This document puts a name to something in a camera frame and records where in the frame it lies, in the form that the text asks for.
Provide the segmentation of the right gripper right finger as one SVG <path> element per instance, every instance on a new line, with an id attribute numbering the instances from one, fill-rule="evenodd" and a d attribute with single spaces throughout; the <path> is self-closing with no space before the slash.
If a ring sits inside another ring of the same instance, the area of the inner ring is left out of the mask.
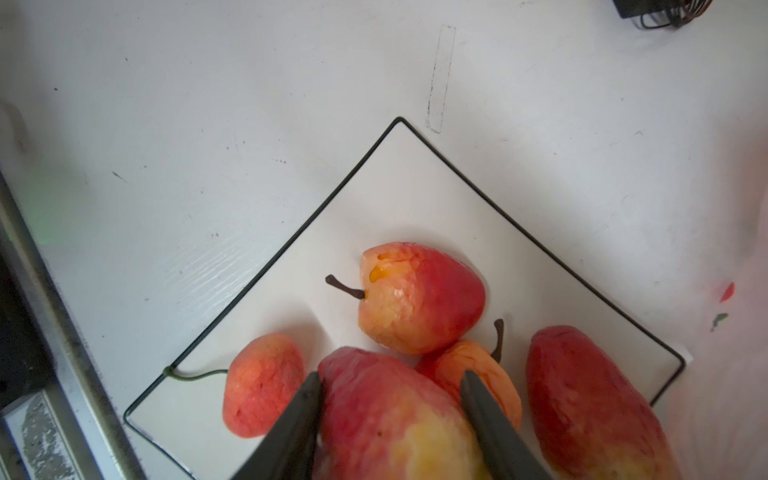
<path id="1" fill-rule="evenodd" d="M 493 479 L 552 479 L 473 371 L 464 372 L 460 401 Z"/>

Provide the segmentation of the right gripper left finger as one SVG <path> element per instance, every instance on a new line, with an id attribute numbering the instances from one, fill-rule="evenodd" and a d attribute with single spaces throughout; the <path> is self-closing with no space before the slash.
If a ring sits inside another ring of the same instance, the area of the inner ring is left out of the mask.
<path id="1" fill-rule="evenodd" d="M 231 479 L 311 479 L 323 404 L 323 382 L 314 371 Z"/>

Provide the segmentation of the large red yellow fake fruit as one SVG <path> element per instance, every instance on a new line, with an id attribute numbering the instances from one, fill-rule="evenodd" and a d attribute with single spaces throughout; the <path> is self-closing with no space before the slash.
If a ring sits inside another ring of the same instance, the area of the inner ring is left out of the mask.
<path id="1" fill-rule="evenodd" d="M 314 478 L 490 478 L 456 401 L 399 359 L 341 347 L 318 373 L 324 405 Z"/>

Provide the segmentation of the small red fake cherry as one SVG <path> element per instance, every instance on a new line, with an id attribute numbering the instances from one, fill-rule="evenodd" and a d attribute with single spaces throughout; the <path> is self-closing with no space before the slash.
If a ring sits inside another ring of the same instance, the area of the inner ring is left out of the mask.
<path id="1" fill-rule="evenodd" d="M 425 355 L 415 370 L 426 376 L 460 402 L 460 383 L 465 371 L 473 371 L 499 404 L 512 426 L 518 430 L 522 421 L 522 401 L 507 372 L 500 365 L 505 323 L 494 321 L 496 346 L 489 351 L 472 340 L 459 340 L 453 345 Z"/>

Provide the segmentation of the red yellow fake apple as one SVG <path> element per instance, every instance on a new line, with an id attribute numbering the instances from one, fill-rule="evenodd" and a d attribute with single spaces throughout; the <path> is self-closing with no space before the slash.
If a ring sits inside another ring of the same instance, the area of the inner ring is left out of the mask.
<path id="1" fill-rule="evenodd" d="M 407 355 L 438 351 L 479 321 L 486 289 L 474 270 L 454 257 L 413 242 L 366 250 L 359 288 L 329 274 L 325 282 L 359 300 L 358 326 L 376 343 Z"/>

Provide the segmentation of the pink plastic fruit-print bag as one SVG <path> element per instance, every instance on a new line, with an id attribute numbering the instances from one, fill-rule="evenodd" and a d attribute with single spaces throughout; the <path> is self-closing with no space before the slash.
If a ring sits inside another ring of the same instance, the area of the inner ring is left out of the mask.
<path id="1" fill-rule="evenodd" d="M 684 479 L 767 476 L 767 183 L 730 194 L 739 213 L 700 256 L 696 315 L 681 328 L 689 363 L 668 400 Z"/>

